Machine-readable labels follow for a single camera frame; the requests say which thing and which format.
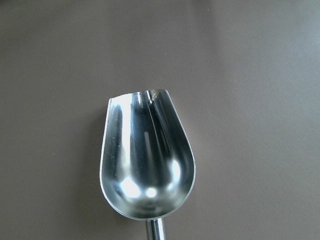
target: metal scoop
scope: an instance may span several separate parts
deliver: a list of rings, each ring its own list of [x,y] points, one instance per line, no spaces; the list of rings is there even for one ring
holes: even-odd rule
[[[123,216],[146,221],[149,240],[165,240],[163,217],[189,196],[196,175],[185,131],[166,90],[109,100],[100,184]]]

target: cylindrical handle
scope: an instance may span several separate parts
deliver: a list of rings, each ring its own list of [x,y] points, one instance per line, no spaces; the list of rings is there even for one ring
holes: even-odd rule
[[[145,222],[148,240],[167,240],[165,223],[162,218]]]

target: gray surface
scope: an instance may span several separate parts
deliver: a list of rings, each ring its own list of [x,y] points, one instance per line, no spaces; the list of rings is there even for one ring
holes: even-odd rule
[[[320,2],[0,1],[0,234],[140,240],[99,186],[107,101],[168,89],[196,159],[171,240],[318,240]]]

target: silver scoop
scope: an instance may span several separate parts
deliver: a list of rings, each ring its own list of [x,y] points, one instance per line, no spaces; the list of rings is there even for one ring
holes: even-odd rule
[[[188,198],[196,175],[185,131],[166,90],[109,100],[100,184],[123,216],[146,221],[149,240],[165,240],[163,217]]]

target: shiny metal surface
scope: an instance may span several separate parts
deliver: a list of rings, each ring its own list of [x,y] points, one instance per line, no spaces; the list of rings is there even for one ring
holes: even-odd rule
[[[145,222],[148,240],[166,240],[166,229],[162,218]]]
[[[188,139],[166,90],[109,100],[100,183],[109,204],[135,220],[153,220],[178,209],[195,180]]]

